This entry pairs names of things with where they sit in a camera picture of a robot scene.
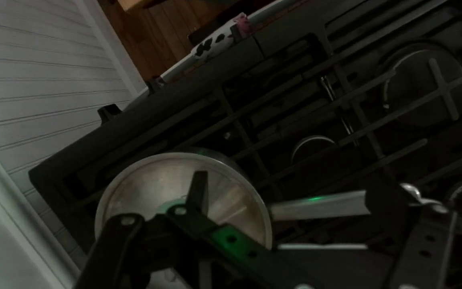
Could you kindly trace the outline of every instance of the burner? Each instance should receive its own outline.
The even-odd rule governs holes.
[[[462,75],[462,64],[445,47],[434,43],[413,43],[399,49],[389,60],[395,76],[386,81],[383,91],[383,105],[387,112],[408,105],[419,96],[437,88],[437,75],[431,62],[437,60],[445,80]],[[462,94],[462,88],[453,92],[455,97]],[[432,128],[450,118],[450,112],[439,97],[413,112],[400,117],[397,123],[405,128]]]

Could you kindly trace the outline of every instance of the black stove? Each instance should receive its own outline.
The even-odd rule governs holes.
[[[267,202],[376,173],[444,198],[462,179],[462,1],[307,0],[42,161],[33,182],[78,242],[128,165],[205,147]],[[367,240],[363,218],[285,222],[278,240]]]

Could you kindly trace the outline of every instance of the metal lid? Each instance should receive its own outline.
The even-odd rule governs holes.
[[[156,153],[121,171],[100,200],[97,235],[115,214],[136,211],[152,219],[163,205],[184,198],[196,169],[209,171],[209,218],[232,222],[270,248],[272,219],[257,189],[224,160],[195,152]]]

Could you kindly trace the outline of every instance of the stovetop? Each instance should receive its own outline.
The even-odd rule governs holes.
[[[79,243],[102,192],[152,153],[232,157],[267,202],[389,173],[444,198],[462,179],[462,1],[307,0],[63,149],[31,178]],[[365,240],[363,219],[280,224],[280,240]]]

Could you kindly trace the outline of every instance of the white wall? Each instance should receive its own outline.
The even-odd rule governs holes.
[[[86,255],[28,171],[95,129],[99,107],[124,107],[144,89],[105,17],[94,17],[102,12],[97,0],[81,1],[0,0],[0,173],[15,181],[78,263]]]

